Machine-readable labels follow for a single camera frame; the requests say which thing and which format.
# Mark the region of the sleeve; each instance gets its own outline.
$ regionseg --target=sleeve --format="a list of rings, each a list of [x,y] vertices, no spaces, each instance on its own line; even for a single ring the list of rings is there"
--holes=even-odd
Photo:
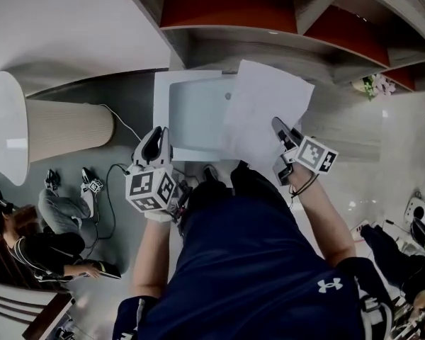
[[[122,301],[113,327],[113,340],[138,339],[139,326],[145,324],[148,312],[157,302],[158,299],[150,296],[137,296]]]
[[[76,233],[54,234],[51,245],[63,252],[78,256],[85,249],[85,241]]]
[[[393,312],[389,293],[387,293],[384,283],[370,259],[349,257],[340,262],[336,268],[352,279],[355,278],[362,290],[385,303]]]
[[[47,251],[41,250],[44,248],[40,245],[39,238],[25,241],[24,252],[30,262],[36,266],[41,267],[46,271],[53,272],[59,276],[64,275],[64,266],[53,261],[48,255]]]

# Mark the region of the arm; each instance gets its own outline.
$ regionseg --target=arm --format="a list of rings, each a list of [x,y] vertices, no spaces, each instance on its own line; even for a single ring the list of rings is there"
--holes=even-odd
[[[82,273],[87,273],[90,277],[99,278],[101,273],[93,264],[73,264],[63,267],[65,276],[80,276]]]
[[[301,188],[312,173],[298,163],[293,164],[290,183]],[[348,257],[356,256],[353,237],[344,220],[335,210],[318,180],[299,195],[300,202],[309,218],[319,249],[331,266]]]
[[[60,251],[69,253],[75,256],[85,249],[85,241],[76,233],[63,233],[47,236],[48,244]]]
[[[161,297],[169,276],[170,222],[147,220],[135,260],[131,293],[134,296]]]

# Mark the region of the tiled floor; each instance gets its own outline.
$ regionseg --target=tiled floor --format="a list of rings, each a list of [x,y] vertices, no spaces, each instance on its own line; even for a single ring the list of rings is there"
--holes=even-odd
[[[350,229],[367,219],[381,224],[391,220],[407,230],[403,214],[408,200],[415,190],[425,194],[425,93],[358,103],[346,102],[340,96],[329,98],[323,110],[326,103],[312,98],[302,127],[306,134],[345,151],[330,174],[320,177],[332,203]],[[237,163],[214,165],[230,185],[227,177]],[[200,176],[202,167],[189,164],[189,173]],[[290,203],[287,188],[280,191]],[[296,199],[292,211],[319,254],[307,216]],[[386,229],[394,236],[404,236],[396,227],[386,224]],[[373,259],[365,243],[356,248],[358,255]],[[388,288],[391,295],[399,295],[394,288]]]
[[[145,134],[152,127],[152,75],[130,75],[80,84],[70,91],[56,91],[44,99],[89,103],[107,103],[122,115],[137,133]],[[350,228],[362,219],[382,221],[385,218],[402,223],[404,208],[416,187],[425,191],[425,94],[396,96],[368,102],[353,101],[347,95],[317,91],[303,127],[328,145],[337,145],[341,161],[335,163],[330,175],[321,182]],[[99,149],[55,157],[32,165],[23,187],[14,187],[0,175],[0,188],[17,205],[36,203],[45,172],[58,169],[67,193],[77,190],[80,169],[92,166],[104,179],[114,162],[128,164],[136,145],[132,135],[121,127],[113,141]],[[217,165],[226,176],[236,163],[224,161]],[[199,172],[202,165],[193,166]],[[132,265],[143,233],[145,221],[124,199],[124,180],[119,172],[111,175],[109,189],[117,227],[113,238],[103,241],[94,253],[116,263],[124,273],[122,280],[81,279],[70,285],[76,298],[72,316],[82,339],[109,339],[116,311],[128,296]],[[283,194],[289,200],[288,192]],[[100,198],[103,213],[100,231],[107,234],[112,226],[105,196]],[[298,203],[294,215],[309,239],[312,233]],[[176,231],[171,238],[171,272],[181,241]]]

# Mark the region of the black cable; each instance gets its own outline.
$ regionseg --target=black cable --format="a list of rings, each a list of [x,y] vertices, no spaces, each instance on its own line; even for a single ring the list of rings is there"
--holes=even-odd
[[[307,183],[305,183],[298,191],[293,191],[291,194],[291,198],[304,193],[313,183],[315,180],[317,180],[318,174],[312,173],[311,177],[307,180]]]
[[[291,197],[290,210],[293,208],[293,198],[294,198],[294,197]]]
[[[94,250],[94,248],[96,247],[96,245],[98,244],[99,241],[110,239],[110,238],[112,238],[113,234],[115,233],[116,216],[115,216],[115,210],[113,209],[112,200],[111,200],[111,197],[110,197],[111,196],[110,191],[108,189],[108,177],[110,176],[110,173],[115,166],[119,167],[121,169],[121,171],[123,172],[123,174],[125,174],[125,175],[129,174],[128,171],[126,171],[126,169],[124,169],[122,167],[122,165],[125,167],[124,164],[112,164],[112,166],[107,171],[107,176],[106,176],[107,199],[108,199],[108,204],[110,205],[110,210],[112,212],[112,218],[113,218],[113,227],[112,227],[112,230],[110,231],[110,234],[107,237],[99,237],[98,224],[101,221],[101,212],[99,211],[97,195],[94,196],[94,201],[96,203],[96,208],[98,210],[98,220],[94,223],[94,228],[95,228],[95,231],[96,231],[96,238],[95,238],[93,244],[90,247],[86,247],[87,249],[90,249],[90,253],[88,253],[88,255],[85,257],[85,259],[88,259],[90,257],[90,255],[93,253],[93,250]]]
[[[404,230],[404,229],[403,229],[403,228],[401,228],[399,225],[395,224],[392,220],[388,220],[388,219],[386,219],[385,221],[386,221],[388,224],[390,224],[390,225],[394,225],[395,227],[398,227],[399,229],[401,229],[403,232],[405,232],[405,233],[407,233],[407,234],[411,235],[411,233],[409,233],[407,230]]]
[[[94,338],[92,338],[91,336],[89,336],[84,330],[82,330],[80,327],[78,327],[77,325],[74,325],[74,327],[76,328],[76,329],[78,329],[82,334],[84,334],[85,336],[87,336],[87,337],[89,337],[90,339],[93,339],[94,340]]]

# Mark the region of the black jacket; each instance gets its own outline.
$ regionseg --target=black jacket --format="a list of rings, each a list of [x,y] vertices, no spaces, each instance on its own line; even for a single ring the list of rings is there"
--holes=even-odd
[[[406,301],[412,304],[417,294],[425,290],[425,256],[410,256],[409,261],[416,265],[412,265],[416,270],[410,274],[400,289],[404,292]]]
[[[75,233],[40,233],[21,237],[10,252],[35,272],[63,277],[64,266],[80,259],[84,249],[84,240]]]

